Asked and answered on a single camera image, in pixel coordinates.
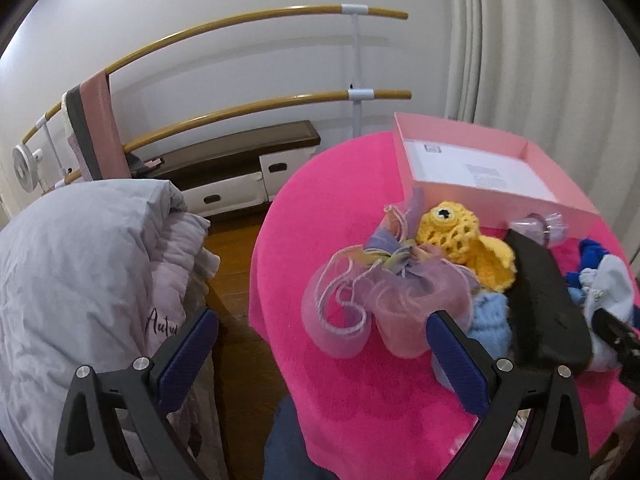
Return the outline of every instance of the denim jeans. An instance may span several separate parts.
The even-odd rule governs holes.
[[[262,480],[338,480],[317,466],[306,454],[298,415],[290,396],[286,396],[273,415],[273,429],[264,447]]]

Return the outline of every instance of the black sponge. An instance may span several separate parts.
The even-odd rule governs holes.
[[[505,292],[516,362],[523,368],[568,366],[574,374],[591,360],[591,336],[551,252],[509,230],[504,241],[516,255],[516,280]]]

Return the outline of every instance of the white curtain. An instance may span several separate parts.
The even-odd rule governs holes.
[[[453,23],[447,115],[538,144],[585,190],[633,259],[640,247],[640,57],[610,10],[602,0],[452,5],[464,15]],[[464,56],[454,57],[459,51]],[[635,266],[638,272],[640,258]]]

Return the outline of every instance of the yellow crocheted toy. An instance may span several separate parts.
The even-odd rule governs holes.
[[[515,256],[498,238],[480,234],[478,217],[456,202],[441,202],[420,220],[415,240],[445,251],[447,260],[468,267],[482,286],[503,292],[515,280]]]

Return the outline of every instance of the white wall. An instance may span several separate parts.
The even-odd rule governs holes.
[[[394,111],[442,115],[449,62],[449,0],[40,0],[0,58],[0,192],[11,214],[32,202],[17,183],[12,147],[62,93],[105,65],[167,34],[224,16],[300,4],[363,3],[406,10],[407,22],[361,19],[364,85],[410,89],[410,102],[364,103],[364,132],[388,129]],[[122,141],[219,108],[280,95],[347,88],[352,77],[347,16],[280,18],[187,40],[114,74]],[[152,156],[213,136],[310,119],[321,147],[351,135],[351,105],[275,110],[193,130],[143,150]],[[59,117],[51,123],[63,164],[77,164]],[[44,146],[42,133],[30,140]],[[44,177],[57,173],[48,148]]]

